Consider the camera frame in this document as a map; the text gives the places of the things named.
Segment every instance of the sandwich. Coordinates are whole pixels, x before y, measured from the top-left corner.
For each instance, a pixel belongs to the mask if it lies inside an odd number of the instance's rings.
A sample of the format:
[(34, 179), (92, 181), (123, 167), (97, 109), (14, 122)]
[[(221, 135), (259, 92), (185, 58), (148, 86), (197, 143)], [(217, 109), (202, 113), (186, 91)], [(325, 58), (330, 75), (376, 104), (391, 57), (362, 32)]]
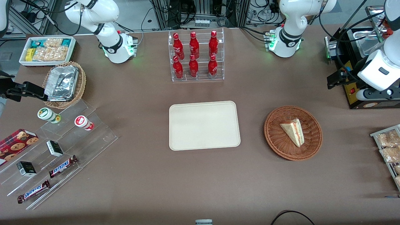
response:
[(299, 119), (285, 121), (281, 123), (280, 126), (286, 132), (286, 134), (288, 134), (290, 139), (297, 147), (300, 147), (302, 144), (304, 144), (304, 135)]

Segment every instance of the white tray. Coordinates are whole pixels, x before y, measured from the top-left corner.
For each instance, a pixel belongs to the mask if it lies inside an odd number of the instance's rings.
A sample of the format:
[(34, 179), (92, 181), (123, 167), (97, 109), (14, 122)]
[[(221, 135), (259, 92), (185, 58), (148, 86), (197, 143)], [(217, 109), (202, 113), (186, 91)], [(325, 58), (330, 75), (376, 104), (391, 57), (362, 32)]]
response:
[[(38, 62), (38, 61), (25, 61), (25, 56), (26, 52), (28, 51), (28, 48), (30, 48), (32, 41), (34, 40), (44, 40), (48, 38), (62, 38), (62, 39), (71, 39), (71, 43), (68, 47), (67, 55), (65, 57), (64, 61), (49, 61), (49, 62)], [(22, 51), (21, 57), (20, 57), (20, 64), (23, 66), (55, 66), (61, 63), (69, 62), (72, 56), (72, 52), (74, 51), (75, 47), (75, 42), (76, 40), (74, 37), (71, 36), (44, 36), (44, 37), (33, 37), (33, 38), (28, 38), (25, 43), (24, 50)]]
[(239, 144), (239, 122), (234, 102), (175, 104), (170, 107), (172, 150), (227, 148)]

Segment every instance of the cookie box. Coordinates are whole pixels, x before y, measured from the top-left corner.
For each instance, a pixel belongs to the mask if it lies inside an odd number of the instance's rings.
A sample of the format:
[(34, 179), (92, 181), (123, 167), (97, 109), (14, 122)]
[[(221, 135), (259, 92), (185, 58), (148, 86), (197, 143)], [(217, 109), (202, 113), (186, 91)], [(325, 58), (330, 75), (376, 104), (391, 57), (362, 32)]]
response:
[[(68, 47), (68, 52), (67, 52), (67, 56), (65, 57), (64, 61), (48, 61), (48, 62), (36, 62), (36, 61), (26, 61), (25, 60), (25, 56), (28, 53), (28, 49), (31, 47), (31, 44), (33, 41), (38, 41), (38, 40), (43, 40), (43, 39), (47, 39), (47, 38), (62, 38), (62, 39), (70, 39), (70, 45)], [(70, 37), (70, 36), (42, 36), (42, 37), (31, 37), (28, 38), (26, 40), (26, 44), (25, 47), (22, 51), (21, 57), (20, 57), (20, 64), (23, 66), (55, 66), (58, 64), (62, 64), (62, 63), (67, 63), (70, 61), (71, 57), (72, 57), (72, 53), (74, 51), (74, 47), (75, 47), (75, 43), (76, 40), (74, 39), (74, 37)]]
[(39, 140), (35, 133), (24, 129), (16, 132), (0, 141), (0, 166), (10, 161), (17, 154)]

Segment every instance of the acrylic bottle rack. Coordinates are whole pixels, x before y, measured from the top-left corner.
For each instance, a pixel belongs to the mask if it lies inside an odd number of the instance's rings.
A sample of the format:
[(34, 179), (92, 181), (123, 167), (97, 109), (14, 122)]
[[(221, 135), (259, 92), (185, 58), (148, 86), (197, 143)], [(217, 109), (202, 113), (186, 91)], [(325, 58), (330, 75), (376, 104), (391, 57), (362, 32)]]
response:
[[(218, 53), (216, 55), (216, 61), (218, 63), (217, 67), (217, 75), (214, 79), (210, 79), (208, 77), (208, 62), (210, 61), (210, 56), (208, 53), (208, 43), (211, 38), (211, 31), (215, 30), (217, 32), (217, 39), (218, 39)], [(198, 65), (199, 65), (199, 73), (197, 78), (193, 78), (190, 75), (190, 70), (189, 70), (189, 56), (190, 56), (190, 48), (189, 48), (189, 42), (190, 42), (190, 32), (195, 31), (197, 40), (199, 41), (199, 46), (200, 46), (200, 57), (197, 59)], [(173, 65), (173, 60), (172, 58), (175, 55), (174, 52), (174, 39), (172, 38), (172, 35), (174, 33), (179, 34), (179, 39), (183, 44), (183, 51), (185, 53), (185, 58), (184, 60), (180, 61), (183, 66), (183, 79), (178, 80), (175, 76), (174, 73), (174, 68), (172, 67)], [(201, 30), (175, 30), (175, 31), (170, 31), (168, 34), (168, 49), (170, 53), (170, 64), (171, 64), (171, 77), (173, 82), (184, 82), (184, 81), (214, 81), (214, 80), (223, 80), (225, 78), (225, 70), (224, 70), (224, 29), (201, 29)]]

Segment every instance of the brown wicker basket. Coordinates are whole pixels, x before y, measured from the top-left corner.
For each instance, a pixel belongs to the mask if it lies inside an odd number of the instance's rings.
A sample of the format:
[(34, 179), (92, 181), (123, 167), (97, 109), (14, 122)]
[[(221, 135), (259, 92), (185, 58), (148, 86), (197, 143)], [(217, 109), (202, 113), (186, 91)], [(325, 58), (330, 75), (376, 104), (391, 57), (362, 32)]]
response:
[[(76, 82), (76, 88), (75, 88), (75, 97), (71, 101), (69, 101), (69, 102), (50, 102), (50, 101), (44, 102), (46, 104), (46, 106), (48, 106), (48, 107), (65, 109), (68, 106), (72, 105), (74, 102), (76, 102), (82, 98), (83, 93), (85, 92), (86, 74), (85, 74), (85, 71), (83, 71), (82, 67), (76, 62), (66, 62), (66, 63), (62, 63), (60, 65), (57, 65), (55, 67), (58, 67), (58, 66), (76, 66), (79, 69), (78, 80)], [(44, 79), (44, 82), (42, 85), (43, 88), (46, 87), (47, 79), (49, 78), (50, 71), (47, 73), (47, 76)]]
[[(304, 144), (297, 147), (280, 126), (285, 120), (300, 120)], [(271, 148), (283, 158), (300, 161), (313, 157), (322, 145), (322, 130), (318, 121), (306, 110), (297, 106), (274, 109), (265, 120), (264, 134)]]

